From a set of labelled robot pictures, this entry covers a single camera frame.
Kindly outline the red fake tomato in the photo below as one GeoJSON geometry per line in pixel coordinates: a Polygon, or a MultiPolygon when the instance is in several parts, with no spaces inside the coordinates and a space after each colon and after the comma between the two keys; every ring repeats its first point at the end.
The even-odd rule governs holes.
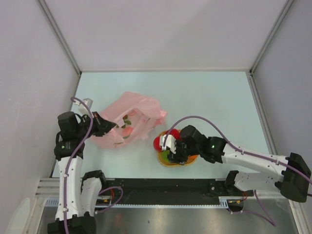
{"type": "Polygon", "coordinates": [[[180,132],[177,129],[172,129],[169,135],[172,135],[175,139],[181,140],[180,132]]]}

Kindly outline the green fake starfruit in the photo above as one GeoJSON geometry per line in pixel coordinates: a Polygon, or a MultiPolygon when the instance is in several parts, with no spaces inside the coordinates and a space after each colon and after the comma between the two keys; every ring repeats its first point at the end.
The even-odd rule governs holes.
{"type": "Polygon", "coordinates": [[[158,153],[158,159],[163,164],[170,164],[170,161],[168,160],[168,155],[170,154],[170,151],[162,151],[158,153]]]}

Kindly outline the orange fake tangerine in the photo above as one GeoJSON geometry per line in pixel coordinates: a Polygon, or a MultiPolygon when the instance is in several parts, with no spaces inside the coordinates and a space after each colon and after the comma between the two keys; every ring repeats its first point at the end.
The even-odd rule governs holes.
{"type": "Polygon", "coordinates": [[[189,156],[187,159],[187,163],[192,163],[194,161],[196,161],[198,155],[193,155],[193,156],[189,156]]]}

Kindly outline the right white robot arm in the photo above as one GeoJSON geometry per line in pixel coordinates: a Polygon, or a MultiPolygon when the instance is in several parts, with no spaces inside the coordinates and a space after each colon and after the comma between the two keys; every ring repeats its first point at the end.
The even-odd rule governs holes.
{"type": "Polygon", "coordinates": [[[253,170],[251,174],[229,172],[225,183],[229,195],[267,190],[280,192],[295,202],[307,200],[312,172],[299,154],[279,156],[250,152],[224,138],[206,137],[192,125],[184,127],[176,136],[166,132],[160,137],[159,146],[169,152],[167,158],[172,163],[183,165],[189,157],[199,155],[209,163],[233,164],[253,170]]]}

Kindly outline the red fake fruit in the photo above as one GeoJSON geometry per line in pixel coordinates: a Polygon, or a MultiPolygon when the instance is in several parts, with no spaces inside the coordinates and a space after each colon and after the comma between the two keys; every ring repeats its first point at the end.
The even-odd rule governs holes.
{"type": "Polygon", "coordinates": [[[160,145],[160,136],[157,136],[153,141],[153,147],[157,152],[162,151],[162,147],[160,145]]]}

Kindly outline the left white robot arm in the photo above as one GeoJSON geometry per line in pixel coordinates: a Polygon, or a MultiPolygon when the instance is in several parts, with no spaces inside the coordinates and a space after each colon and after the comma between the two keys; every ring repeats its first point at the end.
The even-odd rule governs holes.
{"type": "Polygon", "coordinates": [[[81,175],[85,140],[102,137],[115,127],[98,112],[80,116],[65,112],[58,116],[54,154],[59,169],[59,199],[55,221],[47,225],[49,234],[94,234],[97,231],[95,204],[108,183],[101,170],[81,175]]]}

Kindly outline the cherry tomato sprig with leaves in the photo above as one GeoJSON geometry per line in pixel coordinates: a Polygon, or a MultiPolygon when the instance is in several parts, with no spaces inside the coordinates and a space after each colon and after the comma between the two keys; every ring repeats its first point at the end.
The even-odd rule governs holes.
{"type": "Polygon", "coordinates": [[[122,128],[125,129],[127,126],[132,125],[132,122],[130,121],[129,115],[125,115],[123,118],[123,125],[119,126],[118,124],[116,125],[116,128],[122,128]]]}

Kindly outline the woven bamboo tray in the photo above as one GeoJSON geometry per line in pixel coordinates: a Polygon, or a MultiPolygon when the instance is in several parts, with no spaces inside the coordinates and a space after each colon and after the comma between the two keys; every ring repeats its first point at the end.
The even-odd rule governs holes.
{"type": "Polygon", "coordinates": [[[170,162],[167,159],[167,155],[169,154],[169,151],[162,151],[162,149],[159,145],[160,137],[166,135],[167,133],[168,133],[168,130],[161,132],[153,141],[153,147],[157,151],[157,156],[158,156],[158,160],[159,160],[160,164],[162,164],[165,167],[181,167],[181,166],[187,166],[187,165],[193,164],[199,155],[189,156],[187,161],[183,164],[170,162]]]}

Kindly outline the pink plastic bag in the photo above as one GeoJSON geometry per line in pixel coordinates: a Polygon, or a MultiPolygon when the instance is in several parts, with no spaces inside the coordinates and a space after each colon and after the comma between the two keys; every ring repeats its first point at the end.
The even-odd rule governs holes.
{"type": "Polygon", "coordinates": [[[100,116],[119,126],[123,117],[129,115],[132,125],[125,129],[114,127],[101,137],[93,136],[90,141],[102,149],[126,146],[139,139],[147,139],[148,133],[158,125],[166,124],[167,112],[157,99],[137,93],[125,92],[121,97],[104,109],[100,116]]]}

